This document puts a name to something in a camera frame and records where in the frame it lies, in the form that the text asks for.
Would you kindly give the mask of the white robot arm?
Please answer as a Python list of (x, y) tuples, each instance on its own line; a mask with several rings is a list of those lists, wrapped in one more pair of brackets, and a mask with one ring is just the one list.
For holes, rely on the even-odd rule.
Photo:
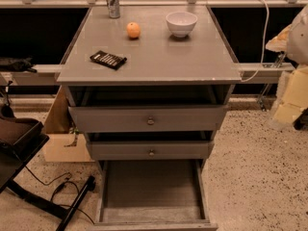
[(308, 6), (305, 6), (266, 48), (284, 52), (298, 67), (290, 76), (273, 118), (281, 123), (294, 123), (308, 108)]

